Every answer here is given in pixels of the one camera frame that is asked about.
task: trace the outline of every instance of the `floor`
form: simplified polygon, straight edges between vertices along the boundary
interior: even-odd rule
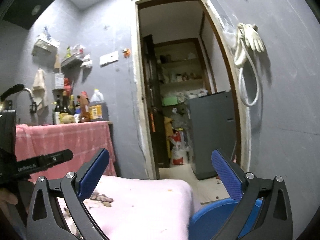
[[[159,173],[161,179],[182,179],[189,183],[195,197],[201,204],[229,197],[221,180],[216,178],[198,180],[190,164],[177,165],[172,168],[159,168]]]

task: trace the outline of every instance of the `pink bed sheet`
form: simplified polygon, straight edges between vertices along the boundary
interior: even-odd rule
[[[90,199],[84,204],[109,239],[188,240],[190,218],[201,208],[183,180],[102,176],[96,190],[114,199],[112,207]],[[59,203],[67,207],[64,199]],[[72,218],[66,221],[75,233]]]
[[[77,171],[89,161],[99,148],[109,151],[110,161],[104,175],[116,176],[113,163],[116,161],[107,122],[86,122],[48,126],[17,125],[15,154],[17,160],[46,155],[70,149],[73,159],[54,166],[47,171],[32,174],[35,182],[40,175],[47,179],[63,178],[69,171]]]

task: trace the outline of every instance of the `gray wall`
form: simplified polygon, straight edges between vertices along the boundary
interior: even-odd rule
[[[218,1],[234,26],[255,23],[267,48],[257,60],[262,98],[250,109],[251,171],[284,177],[296,238],[320,204],[320,25],[304,0]],[[250,71],[245,80],[254,96]]]
[[[38,66],[48,72],[46,63],[37,63],[31,57],[33,40],[45,24],[52,36],[62,41],[61,47],[81,42],[91,51],[94,66],[92,70],[73,73],[74,91],[78,94],[86,90],[92,95],[93,89],[99,88],[105,95],[110,119],[114,122],[119,174],[145,179],[145,160],[137,130],[132,58],[120,56],[116,63],[99,66],[100,56],[131,47],[129,13],[126,11],[130,1],[105,0],[84,11],[76,39],[79,13],[68,0],[57,0],[51,5],[50,14],[52,12],[56,19],[47,22],[48,10],[45,11],[39,24],[36,23],[29,33],[1,22],[0,44],[6,46],[0,51],[0,67],[8,71],[0,76],[0,88],[17,82],[30,87]],[[262,97],[257,106],[251,108],[251,171],[264,178],[284,177],[292,203],[296,237],[320,204],[319,23],[304,0],[211,1],[224,21],[234,26],[238,21],[255,23],[267,48],[267,53],[257,60]],[[248,93],[254,96],[254,80],[249,68],[246,68],[245,78]],[[19,96],[18,111],[25,110],[29,104],[22,97]],[[24,114],[24,118],[27,117],[28,111]]]
[[[221,15],[225,15],[217,6]],[[118,174],[125,178],[146,179],[145,158],[138,134],[136,85],[133,80],[132,58],[122,56],[124,48],[131,47],[131,0],[105,0],[83,12],[77,40],[90,50],[93,68],[69,73],[75,77],[75,94],[86,90],[89,97],[98,88],[105,96],[113,124],[113,143]],[[100,67],[99,58],[118,50],[118,62]]]
[[[54,96],[52,93],[52,71],[55,54],[44,50],[37,50],[32,56],[33,45],[44,26],[48,27],[52,38],[60,41],[60,58],[63,58],[68,45],[76,43],[76,33],[80,24],[80,12],[70,0],[55,0],[38,18],[31,29],[25,30],[15,24],[0,21],[0,93],[9,87],[22,83],[32,88],[38,68],[46,72],[45,85],[48,103],[41,116],[32,117],[29,112],[31,101],[27,92],[12,96],[20,123],[36,122],[39,124],[52,123],[52,109]]]
[[[230,91],[230,82],[218,41],[207,17],[204,20],[202,39],[210,57],[211,68],[217,86],[217,92]]]

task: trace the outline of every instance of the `bottle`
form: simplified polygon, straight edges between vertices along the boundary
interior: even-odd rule
[[[76,107],[75,107],[75,96],[70,96],[70,103],[69,103],[69,111],[71,112],[71,115],[75,114]]]
[[[108,107],[102,93],[98,89],[94,90],[94,94],[90,99],[90,120],[109,121]]]
[[[89,102],[85,91],[80,95],[80,122],[90,122]]]
[[[67,92],[64,91],[63,92],[63,96],[62,96],[62,107],[60,109],[60,120],[62,120],[62,118],[65,116],[65,115],[71,115],[71,112],[68,108],[68,96],[67,96]]]
[[[80,114],[81,110],[80,110],[80,96],[77,96],[77,103],[76,103],[76,111],[75,114]]]
[[[60,110],[61,110],[60,96],[57,95],[56,107],[54,108],[54,124],[60,124],[60,119],[59,119]]]

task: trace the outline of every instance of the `refrigerator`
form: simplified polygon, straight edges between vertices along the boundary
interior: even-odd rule
[[[220,149],[230,159],[236,146],[236,122],[231,92],[220,92],[187,101],[188,146],[192,170],[197,179],[217,175],[211,163],[212,151]]]

